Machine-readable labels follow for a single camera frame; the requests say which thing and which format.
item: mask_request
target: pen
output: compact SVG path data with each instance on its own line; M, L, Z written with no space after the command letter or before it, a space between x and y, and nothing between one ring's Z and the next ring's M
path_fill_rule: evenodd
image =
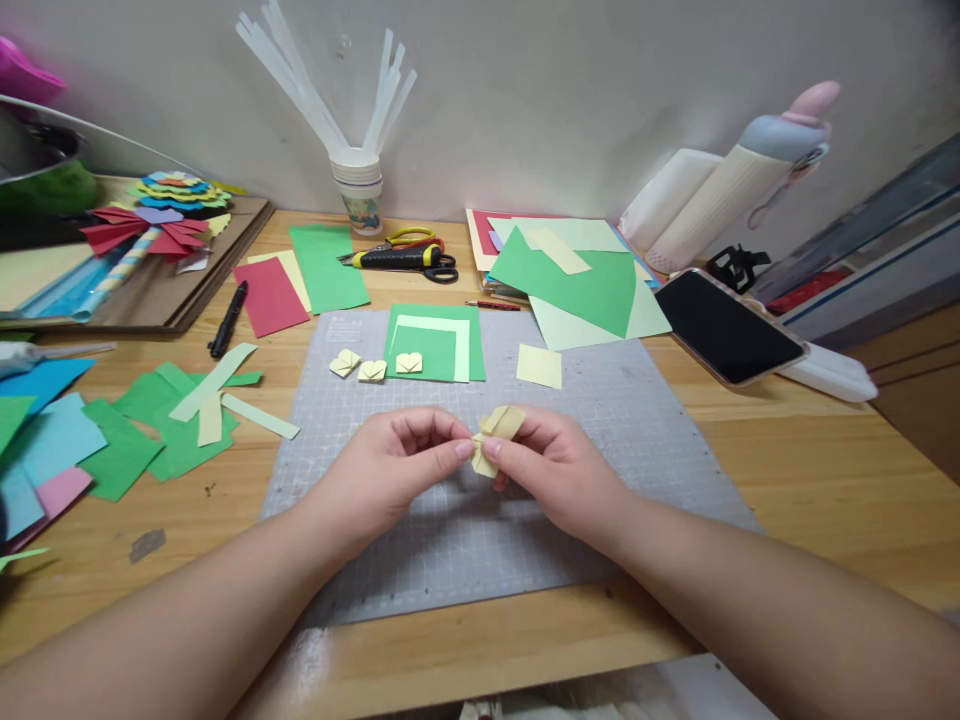
M207 347L210 348L210 357L214 359L222 358L226 354L227 346L230 344L230 336L233 335L233 326L237 324L237 318L240 317L240 308L243 307L243 301L247 299L249 287L247 281L244 280L233 294L233 300L230 301L227 314L223 316L223 322L220 323L217 336L212 342L207 343Z
M485 307L490 310L521 310L519 305L506 305L503 303L491 303L485 300L466 300L464 305L473 305L474 307Z

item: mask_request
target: hand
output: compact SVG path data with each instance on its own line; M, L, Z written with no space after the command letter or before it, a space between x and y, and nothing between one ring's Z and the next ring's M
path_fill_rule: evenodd
M371 415L304 502L355 555L473 454L470 438L466 425L439 408Z
M513 442L487 438L483 453L500 466L493 487L512 478L539 502L553 523L600 552L608 552L637 496L623 484L577 422L521 406L527 414Z

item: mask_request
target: gray cutting mat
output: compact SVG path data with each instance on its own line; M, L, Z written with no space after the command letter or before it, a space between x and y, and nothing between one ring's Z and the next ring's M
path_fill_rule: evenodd
M373 413L439 405L473 432L481 415L515 402L575 417L632 489L647 497L759 531L696 425L639 342L563 352L563 390L517 380L520 343L544 347L530 313L481 312L487 381L387 379L382 385L330 372L343 348L383 357L390 313L320 318L297 389L261 517L303 497ZM386 615L599 580L612 563L557 530L522 489L501 497L467 463L418 498L410 514L351 562L303 620L325 627Z

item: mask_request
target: stacked cups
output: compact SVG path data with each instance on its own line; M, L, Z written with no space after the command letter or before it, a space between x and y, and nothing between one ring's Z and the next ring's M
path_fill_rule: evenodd
M380 217L380 191L383 189L380 158L366 163L355 162L344 160L346 164L341 164L331 159L333 179L337 182L343 204L347 206L354 231L358 235L376 235L383 230Z

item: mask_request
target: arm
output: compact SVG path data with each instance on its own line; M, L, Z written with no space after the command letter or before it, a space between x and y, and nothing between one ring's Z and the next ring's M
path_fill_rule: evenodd
M442 410L374 415L296 506L0 671L3 716L226 717L320 587L470 457L469 438Z
M960 633L836 565L641 498L570 418L534 408L483 451L565 532L633 575L782 718L947 718Z

